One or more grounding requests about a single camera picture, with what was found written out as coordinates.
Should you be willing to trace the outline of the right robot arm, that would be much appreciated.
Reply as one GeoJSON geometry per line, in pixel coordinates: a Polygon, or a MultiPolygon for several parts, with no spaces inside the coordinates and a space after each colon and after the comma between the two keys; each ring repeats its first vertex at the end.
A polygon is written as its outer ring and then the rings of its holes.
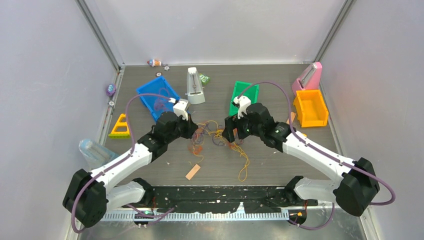
{"type": "Polygon", "coordinates": [[[222,136],[230,143],[256,136],[269,148],[296,157],[328,177],[309,179],[297,175],[284,187],[291,205],[303,200],[319,200],[339,205],[350,215],[360,217],[380,191],[372,163],[361,157],[353,160],[320,146],[286,122],[275,121],[261,103],[254,103],[237,116],[224,120],[222,136]]]}

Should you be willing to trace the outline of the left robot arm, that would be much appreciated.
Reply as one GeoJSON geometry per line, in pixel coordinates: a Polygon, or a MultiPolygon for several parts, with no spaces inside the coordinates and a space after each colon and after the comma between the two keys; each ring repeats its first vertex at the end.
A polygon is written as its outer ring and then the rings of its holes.
{"type": "Polygon", "coordinates": [[[176,139],[190,139],[197,129],[190,113],[163,112],[151,131],[127,152],[94,170],[78,170],[72,176],[63,207],[86,228],[124,205],[138,203],[148,207],[154,191],[146,180],[139,177],[125,185],[119,183],[163,155],[176,139]]]}

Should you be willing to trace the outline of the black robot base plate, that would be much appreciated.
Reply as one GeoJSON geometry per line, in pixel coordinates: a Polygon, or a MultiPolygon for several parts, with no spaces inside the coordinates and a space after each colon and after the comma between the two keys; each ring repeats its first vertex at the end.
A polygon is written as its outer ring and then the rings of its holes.
{"type": "Polygon", "coordinates": [[[132,203],[136,208],[155,208],[164,213],[277,213],[281,208],[304,207],[306,201],[289,196],[280,186],[155,186],[149,203],[132,203]]]}

